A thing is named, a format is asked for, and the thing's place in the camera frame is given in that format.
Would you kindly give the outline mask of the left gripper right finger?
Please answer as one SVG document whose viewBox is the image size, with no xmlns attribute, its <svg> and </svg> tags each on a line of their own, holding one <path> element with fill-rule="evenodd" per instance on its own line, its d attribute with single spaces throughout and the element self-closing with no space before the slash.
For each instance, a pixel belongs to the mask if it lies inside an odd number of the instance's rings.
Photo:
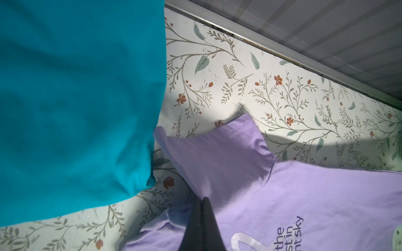
<svg viewBox="0 0 402 251">
<path fill-rule="evenodd" d="M 202 251 L 225 251 L 226 248 L 210 200 L 207 197 L 201 202 L 201 226 Z"/>
</svg>

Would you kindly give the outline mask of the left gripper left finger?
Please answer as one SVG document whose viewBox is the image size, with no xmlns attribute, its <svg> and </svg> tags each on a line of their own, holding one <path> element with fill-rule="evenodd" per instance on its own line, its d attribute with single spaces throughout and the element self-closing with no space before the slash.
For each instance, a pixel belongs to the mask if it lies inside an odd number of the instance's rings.
<svg viewBox="0 0 402 251">
<path fill-rule="evenodd" d="M 194 202 L 179 251 L 203 250 L 203 208 L 199 198 Z"/>
</svg>

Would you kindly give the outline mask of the purple t-shirt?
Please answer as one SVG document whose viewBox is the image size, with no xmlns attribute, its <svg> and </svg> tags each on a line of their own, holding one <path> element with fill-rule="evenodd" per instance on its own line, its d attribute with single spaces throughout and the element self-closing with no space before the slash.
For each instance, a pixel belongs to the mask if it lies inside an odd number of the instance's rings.
<svg viewBox="0 0 402 251">
<path fill-rule="evenodd" d="M 154 137 L 199 198 L 228 251 L 399 251 L 397 172 L 280 161 L 249 114 L 192 138 Z"/>
</svg>

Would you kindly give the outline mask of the floral table mat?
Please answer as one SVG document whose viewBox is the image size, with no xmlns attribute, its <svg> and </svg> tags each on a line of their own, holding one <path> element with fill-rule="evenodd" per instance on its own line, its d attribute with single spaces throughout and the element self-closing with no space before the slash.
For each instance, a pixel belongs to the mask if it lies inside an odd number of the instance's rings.
<svg viewBox="0 0 402 251">
<path fill-rule="evenodd" d="M 402 112 L 165 10 L 168 86 L 159 125 L 188 138 L 249 113 L 282 160 L 402 169 Z M 160 149 L 156 185 L 105 207 L 1 228 L 3 251 L 118 251 L 165 209 L 193 198 Z"/>
</svg>

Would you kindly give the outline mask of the folded teal t-shirt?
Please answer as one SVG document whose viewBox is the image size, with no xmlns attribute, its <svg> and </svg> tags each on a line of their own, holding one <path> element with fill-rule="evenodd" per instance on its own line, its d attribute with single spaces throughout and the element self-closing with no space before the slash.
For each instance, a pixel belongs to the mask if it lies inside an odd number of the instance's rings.
<svg viewBox="0 0 402 251">
<path fill-rule="evenodd" d="M 1 1 L 1 226 L 155 185 L 164 1 Z"/>
</svg>

